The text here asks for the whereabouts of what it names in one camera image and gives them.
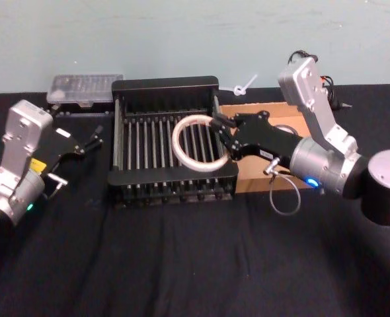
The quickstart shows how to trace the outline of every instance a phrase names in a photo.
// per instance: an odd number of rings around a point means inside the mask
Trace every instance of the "yellow label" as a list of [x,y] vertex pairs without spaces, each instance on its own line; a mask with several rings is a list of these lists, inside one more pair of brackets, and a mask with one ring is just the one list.
[[41,174],[42,171],[45,169],[45,167],[47,167],[47,164],[41,162],[40,160],[36,160],[35,158],[33,158],[30,161],[30,168],[33,169],[33,171],[37,172],[38,174]]

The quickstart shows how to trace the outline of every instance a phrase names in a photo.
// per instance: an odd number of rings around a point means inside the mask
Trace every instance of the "gray cable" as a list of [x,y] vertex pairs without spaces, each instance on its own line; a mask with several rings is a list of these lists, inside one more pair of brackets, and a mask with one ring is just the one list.
[[[281,177],[281,178],[285,179],[289,184],[291,184],[291,186],[294,188],[294,190],[296,192],[296,196],[298,198],[298,204],[296,205],[296,208],[293,211],[289,212],[289,213],[281,212],[279,209],[277,209],[277,207],[275,206],[275,204],[273,202],[273,184],[274,184],[274,180],[277,177]],[[270,185],[270,204],[271,204],[273,210],[275,212],[277,212],[277,214],[279,214],[281,216],[293,216],[293,215],[297,214],[298,211],[301,208],[301,194],[299,193],[298,187],[295,185],[295,183],[289,177],[287,177],[286,175],[283,175],[283,174],[276,173],[274,175],[274,180],[272,181],[272,183]]]

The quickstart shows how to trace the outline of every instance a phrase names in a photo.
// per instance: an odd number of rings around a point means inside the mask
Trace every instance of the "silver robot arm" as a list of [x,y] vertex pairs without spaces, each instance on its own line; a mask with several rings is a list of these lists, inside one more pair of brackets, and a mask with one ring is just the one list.
[[51,115],[25,100],[9,110],[0,164],[0,247],[44,191],[44,181],[29,166],[52,121]]
[[370,159],[357,153],[355,138],[334,120],[312,57],[289,64],[278,81],[286,102],[298,107],[311,132],[295,148],[290,172],[344,198],[362,197],[365,216],[390,225],[390,150]]

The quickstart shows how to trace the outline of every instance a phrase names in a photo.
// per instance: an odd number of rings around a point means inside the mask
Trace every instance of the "black cable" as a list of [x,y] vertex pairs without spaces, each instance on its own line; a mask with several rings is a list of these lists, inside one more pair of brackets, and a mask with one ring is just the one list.
[[326,87],[328,92],[329,92],[327,95],[327,100],[329,101],[330,108],[333,111],[337,111],[337,110],[340,110],[343,108],[351,108],[352,107],[349,104],[345,104],[345,103],[341,102],[337,98],[336,91],[334,89],[334,81],[333,81],[332,77],[325,75],[325,76],[321,76],[321,78],[322,78],[322,80],[324,80],[323,87],[325,86],[325,83],[328,84],[328,86]]
[[300,57],[312,57],[314,59],[315,62],[318,62],[319,61],[319,58],[317,55],[313,55],[313,54],[310,54],[310,53],[307,53],[306,51],[304,50],[297,50],[297,51],[294,51],[291,56],[289,57],[288,59],[288,64],[290,64],[292,62],[292,59],[295,55],[298,55]]
[[[318,62],[318,60],[319,60],[317,55],[313,55],[313,54],[307,53],[304,50],[297,50],[297,51],[294,51],[291,54],[291,56],[289,56],[288,64],[290,64],[292,62],[293,57],[295,57],[296,55],[298,55],[301,58],[312,57],[315,62]],[[326,87],[328,92],[329,92],[328,95],[327,95],[327,100],[329,101],[329,104],[330,104],[330,107],[331,107],[332,111],[337,111],[337,110],[340,110],[342,108],[351,108],[352,107],[349,104],[345,104],[345,103],[341,102],[337,98],[336,91],[334,89],[334,81],[333,81],[332,77],[330,77],[330,76],[321,76],[321,78],[323,80],[323,87],[325,86],[325,83],[328,84],[328,86]]]

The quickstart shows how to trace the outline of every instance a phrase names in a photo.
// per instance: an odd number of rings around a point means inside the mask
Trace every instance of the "plastic ring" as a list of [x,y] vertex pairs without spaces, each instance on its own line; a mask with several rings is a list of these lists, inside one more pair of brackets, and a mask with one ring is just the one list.
[[214,170],[218,170],[219,168],[221,168],[229,160],[229,155],[226,153],[224,156],[213,162],[199,162],[197,160],[194,160],[193,158],[190,158],[180,146],[179,136],[184,128],[193,124],[203,124],[206,126],[210,126],[210,122],[212,120],[212,117],[205,116],[203,114],[194,114],[181,119],[173,129],[171,139],[173,153],[183,165],[185,165],[187,168],[190,168],[191,170],[195,170],[197,172],[213,172]]

